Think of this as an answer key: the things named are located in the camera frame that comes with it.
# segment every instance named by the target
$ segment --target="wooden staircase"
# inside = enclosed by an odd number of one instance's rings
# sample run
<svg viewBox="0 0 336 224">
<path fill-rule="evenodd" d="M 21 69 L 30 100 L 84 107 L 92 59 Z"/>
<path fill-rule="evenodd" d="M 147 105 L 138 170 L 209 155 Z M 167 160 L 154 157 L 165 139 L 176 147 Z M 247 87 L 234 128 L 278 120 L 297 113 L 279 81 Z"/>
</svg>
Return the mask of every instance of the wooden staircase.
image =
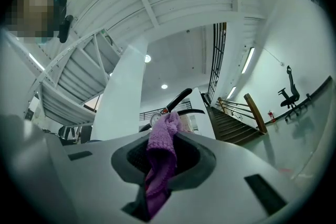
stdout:
<svg viewBox="0 0 336 224">
<path fill-rule="evenodd" d="M 259 130 L 246 125 L 216 108 L 207 106 L 206 109 L 217 140 L 236 145 L 244 145 L 263 135 Z"/>
</svg>

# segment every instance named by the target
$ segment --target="black slot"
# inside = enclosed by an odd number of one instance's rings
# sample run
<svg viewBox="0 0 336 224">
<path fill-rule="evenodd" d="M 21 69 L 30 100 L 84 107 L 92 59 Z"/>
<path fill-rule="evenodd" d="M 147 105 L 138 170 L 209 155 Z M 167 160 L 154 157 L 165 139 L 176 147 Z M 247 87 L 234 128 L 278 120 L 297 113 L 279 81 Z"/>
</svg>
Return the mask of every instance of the black slot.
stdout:
<svg viewBox="0 0 336 224">
<path fill-rule="evenodd" d="M 85 158 L 87 156 L 92 155 L 91 152 L 89 151 L 82 151 L 82 152 L 77 152 L 77 153 L 73 153 L 73 154 L 69 154 L 68 157 L 71 161 L 75 161 L 77 159 L 81 159 L 81 158 Z"/>
<path fill-rule="evenodd" d="M 286 205 L 286 202 L 260 175 L 252 175 L 244 179 L 269 215 Z"/>
</svg>

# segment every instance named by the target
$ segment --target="stair balustrade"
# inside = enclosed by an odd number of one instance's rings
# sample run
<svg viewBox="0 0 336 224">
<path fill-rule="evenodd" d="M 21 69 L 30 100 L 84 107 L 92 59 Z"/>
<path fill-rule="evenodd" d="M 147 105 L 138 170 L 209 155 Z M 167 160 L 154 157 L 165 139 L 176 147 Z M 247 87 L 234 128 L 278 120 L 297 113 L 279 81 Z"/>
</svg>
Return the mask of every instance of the stair balustrade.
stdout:
<svg viewBox="0 0 336 224">
<path fill-rule="evenodd" d="M 241 103 L 237 103 L 237 102 L 233 102 L 233 101 L 223 100 L 220 97 L 218 98 L 218 103 L 219 103 L 219 105 L 222 108 L 224 113 L 226 113 L 225 109 L 227 109 L 227 110 L 230 110 L 232 112 L 236 112 L 240 115 L 243 115 L 243 116 L 246 116 L 250 119 L 255 120 L 257 122 L 257 126 L 258 126 L 259 130 L 262 132 L 262 134 L 266 134 L 267 133 L 267 128 L 266 128 L 266 125 L 264 123 L 263 117 L 261 117 L 260 112 L 259 112 L 256 104 L 254 103 L 252 97 L 250 96 L 249 93 L 247 93 L 246 95 L 244 95 L 244 99 L 245 99 L 247 104 L 241 104 Z M 249 112 L 252 115 L 240 112 L 237 109 Z"/>
</svg>

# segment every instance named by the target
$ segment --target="white pillar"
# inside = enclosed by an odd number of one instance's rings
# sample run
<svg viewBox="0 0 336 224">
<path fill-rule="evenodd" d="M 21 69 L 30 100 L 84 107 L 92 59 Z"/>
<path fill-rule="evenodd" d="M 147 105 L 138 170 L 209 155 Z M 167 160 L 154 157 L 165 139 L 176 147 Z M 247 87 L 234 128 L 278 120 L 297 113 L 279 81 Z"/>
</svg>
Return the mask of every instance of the white pillar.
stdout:
<svg viewBox="0 0 336 224">
<path fill-rule="evenodd" d="M 209 115 L 206 111 L 205 104 L 201 97 L 199 89 L 196 87 L 193 89 L 192 93 L 188 96 L 191 106 L 193 109 L 200 109 L 205 112 L 205 114 L 195 113 L 196 123 L 199 132 L 202 136 L 206 136 L 212 139 L 216 139 L 214 129 L 212 128 Z"/>
<path fill-rule="evenodd" d="M 130 44 L 105 88 L 91 139 L 109 140 L 139 132 L 142 79 L 148 42 Z"/>
</svg>

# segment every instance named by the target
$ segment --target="black lever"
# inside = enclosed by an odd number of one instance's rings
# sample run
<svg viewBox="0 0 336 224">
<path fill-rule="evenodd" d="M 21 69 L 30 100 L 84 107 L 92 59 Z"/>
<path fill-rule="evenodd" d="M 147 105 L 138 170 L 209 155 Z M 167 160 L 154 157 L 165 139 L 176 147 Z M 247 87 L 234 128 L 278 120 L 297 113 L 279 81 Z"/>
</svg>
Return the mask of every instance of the black lever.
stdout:
<svg viewBox="0 0 336 224">
<path fill-rule="evenodd" d="M 184 99 L 186 98 L 189 94 L 191 94 L 193 90 L 190 88 L 185 89 L 183 92 L 181 92 L 177 97 L 175 97 L 175 99 L 173 101 L 171 101 L 168 105 L 167 105 L 167 110 L 166 109 L 163 110 L 164 113 L 167 112 L 172 112 L 172 110 Z"/>
</svg>

